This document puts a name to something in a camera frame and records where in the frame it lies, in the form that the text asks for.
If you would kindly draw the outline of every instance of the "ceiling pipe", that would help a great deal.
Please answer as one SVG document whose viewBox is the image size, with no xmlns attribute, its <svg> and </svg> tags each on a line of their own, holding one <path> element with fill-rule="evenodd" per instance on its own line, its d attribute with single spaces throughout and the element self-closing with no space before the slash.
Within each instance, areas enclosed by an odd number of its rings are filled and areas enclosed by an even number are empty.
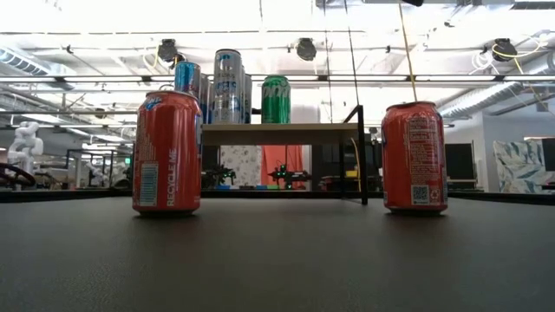
<svg viewBox="0 0 555 312">
<path fill-rule="evenodd" d="M 523 70 L 529 75 L 555 75 L 555 61 L 553 52 L 528 62 Z M 520 75 L 518 70 L 513 70 L 507 75 Z M 444 117 L 469 116 L 478 113 L 484 108 L 507 100 L 525 89 L 522 82 L 505 82 L 481 90 L 472 90 L 462 96 L 440 105 L 438 111 Z"/>
<path fill-rule="evenodd" d="M 525 101 L 525 102 L 522 102 L 522 103 L 512 105 L 510 107 L 500 109 L 498 111 L 490 113 L 489 115 L 490 116 L 501 116 L 502 114 L 511 113 L 511 112 L 514 112 L 515 110 L 518 110 L 518 109 L 521 109 L 521 108 L 524 108 L 524 107 L 529 107 L 531 105 L 538 104 L 538 103 L 543 102 L 543 101 L 548 101 L 552 98 L 555 98 L 555 94 L 543 95 L 543 96 L 540 96 L 539 99 L 534 97 L 533 99 L 531 99 L 529 101 Z"/>
</svg>

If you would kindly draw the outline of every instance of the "silver can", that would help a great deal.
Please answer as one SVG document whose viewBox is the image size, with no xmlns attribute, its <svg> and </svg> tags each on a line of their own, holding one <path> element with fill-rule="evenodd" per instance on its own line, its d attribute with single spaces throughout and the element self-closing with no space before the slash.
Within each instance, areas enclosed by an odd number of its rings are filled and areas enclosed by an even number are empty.
<svg viewBox="0 0 555 312">
<path fill-rule="evenodd" d="M 245 124 L 251 123 L 252 114 L 252 77 L 245 74 Z"/>
<path fill-rule="evenodd" d="M 214 108 L 212 123 L 241 123 L 241 54 L 233 49 L 216 51 L 214 60 Z"/>
<path fill-rule="evenodd" d="M 208 116 L 210 114 L 209 108 L 209 94 L 210 94 L 210 81 L 208 76 L 205 74 L 200 75 L 200 95 L 199 95 L 199 106 L 202 111 L 202 122 L 209 123 Z"/>
<path fill-rule="evenodd" d="M 241 88 L 240 88 L 240 99 L 241 99 L 241 123 L 245 123 L 245 66 L 241 66 Z"/>
</svg>

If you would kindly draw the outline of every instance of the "blue can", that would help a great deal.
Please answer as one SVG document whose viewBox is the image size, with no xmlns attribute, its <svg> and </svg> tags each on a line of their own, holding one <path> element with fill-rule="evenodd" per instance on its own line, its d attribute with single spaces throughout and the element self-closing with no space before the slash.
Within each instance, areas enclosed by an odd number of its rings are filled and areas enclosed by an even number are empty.
<svg viewBox="0 0 555 312">
<path fill-rule="evenodd" d="M 200 66 L 193 62 L 178 62 L 175 65 L 175 91 L 200 97 Z"/>
</svg>

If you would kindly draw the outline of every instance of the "wooden shelf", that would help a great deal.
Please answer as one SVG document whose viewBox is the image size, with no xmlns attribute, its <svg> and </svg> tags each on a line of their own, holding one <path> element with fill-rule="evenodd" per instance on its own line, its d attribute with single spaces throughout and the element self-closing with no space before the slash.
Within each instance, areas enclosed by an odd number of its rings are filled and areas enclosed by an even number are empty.
<svg viewBox="0 0 555 312">
<path fill-rule="evenodd" d="M 356 123 L 203 125 L 206 146 L 335 144 L 357 135 Z"/>
</svg>

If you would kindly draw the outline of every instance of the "soda can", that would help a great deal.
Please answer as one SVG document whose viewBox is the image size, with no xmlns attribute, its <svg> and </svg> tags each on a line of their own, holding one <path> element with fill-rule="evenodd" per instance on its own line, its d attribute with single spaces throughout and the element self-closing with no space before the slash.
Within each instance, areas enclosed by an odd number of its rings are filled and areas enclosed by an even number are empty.
<svg viewBox="0 0 555 312">
<path fill-rule="evenodd" d="M 264 79 L 262 123 L 291 123 L 291 86 L 282 75 L 269 75 Z"/>
<path fill-rule="evenodd" d="M 216 52 L 212 123 L 238 124 L 241 122 L 241 69 L 241 54 L 238 51 L 221 49 Z"/>
<path fill-rule="evenodd" d="M 443 119 L 435 104 L 388 108 L 382 121 L 383 200 L 391 211 L 447 209 Z"/>
<path fill-rule="evenodd" d="M 155 91 L 139 107 L 133 209 L 193 212 L 200 204 L 202 113 L 189 93 Z"/>
<path fill-rule="evenodd" d="M 241 99 L 241 123 L 245 123 L 245 66 L 241 66 L 241 84 L 240 99 Z"/>
<path fill-rule="evenodd" d="M 245 124 L 251 123 L 252 114 L 252 77 L 245 74 Z"/>
<path fill-rule="evenodd" d="M 175 65 L 175 91 L 190 93 L 200 99 L 200 66 L 193 62 L 178 62 Z"/>
<path fill-rule="evenodd" d="M 200 74 L 200 97 L 199 97 L 199 106 L 200 110 L 202 111 L 202 121 L 203 123 L 208 123 L 209 121 L 209 99 L 210 99 L 210 81 L 208 80 L 208 76 L 204 74 Z"/>
</svg>

